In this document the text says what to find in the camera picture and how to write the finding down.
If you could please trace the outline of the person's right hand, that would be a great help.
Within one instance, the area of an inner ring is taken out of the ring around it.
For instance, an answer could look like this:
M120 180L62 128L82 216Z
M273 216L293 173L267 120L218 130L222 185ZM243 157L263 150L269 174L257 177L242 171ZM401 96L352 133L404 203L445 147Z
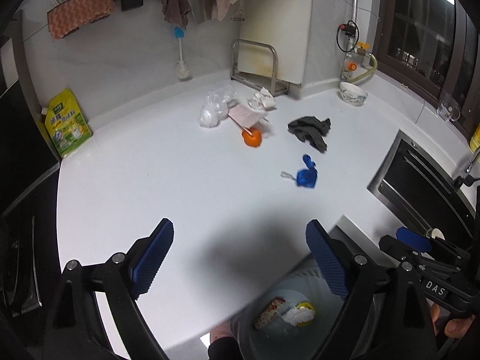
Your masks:
M430 305L430 315L433 322L434 333L437 334L438 328L436 323L440 317L440 306L436 303L432 303ZM474 315L467 319L452 319L447 323L443 332L449 338L461 339L467 333L467 330L469 330L473 320L475 320Z

